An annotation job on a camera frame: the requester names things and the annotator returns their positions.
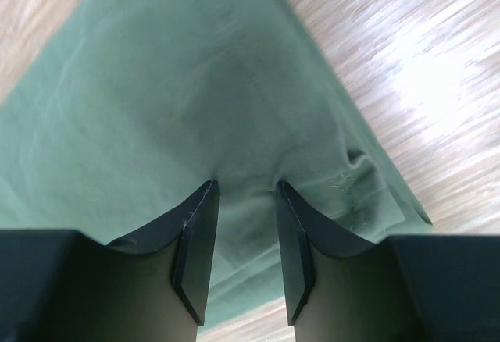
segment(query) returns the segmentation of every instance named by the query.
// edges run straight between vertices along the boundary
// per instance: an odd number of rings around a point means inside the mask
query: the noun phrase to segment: fabric
[[[84,0],[0,107],[0,223],[107,243],[220,182],[206,325],[283,295],[278,180],[380,240],[430,222],[285,0]]]

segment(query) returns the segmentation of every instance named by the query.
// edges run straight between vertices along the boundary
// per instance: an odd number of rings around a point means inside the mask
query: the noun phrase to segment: light wood floor
[[[0,0],[0,101],[80,0]],[[500,0],[290,0],[436,231],[500,233]],[[199,338],[294,340],[283,300]]]

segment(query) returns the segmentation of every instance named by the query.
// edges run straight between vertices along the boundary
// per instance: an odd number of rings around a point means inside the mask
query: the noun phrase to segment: wood grain
[[[80,0],[0,0],[0,101]],[[290,0],[436,230],[500,233],[500,1]],[[200,340],[294,340],[283,299]]]

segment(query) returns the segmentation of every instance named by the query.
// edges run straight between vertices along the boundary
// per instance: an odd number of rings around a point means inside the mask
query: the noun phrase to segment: green cloth
[[[0,107],[3,227],[108,242],[212,178],[207,326],[283,295],[278,180],[371,240],[430,228],[285,0],[84,0]]]

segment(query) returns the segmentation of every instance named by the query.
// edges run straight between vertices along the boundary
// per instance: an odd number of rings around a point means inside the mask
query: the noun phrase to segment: black plastic part
[[[194,341],[217,213],[207,182],[108,247],[72,230],[0,230],[0,340]]]
[[[280,248],[295,250],[282,253],[282,266],[298,342],[500,340],[500,237],[396,236],[372,244],[286,183],[277,197]],[[301,227],[295,239],[305,234],[306,248],[287,243],[285,224],[293,219]],[[315,282],[297,315],[296,299],[306,292],[289,284],[307,254]]]

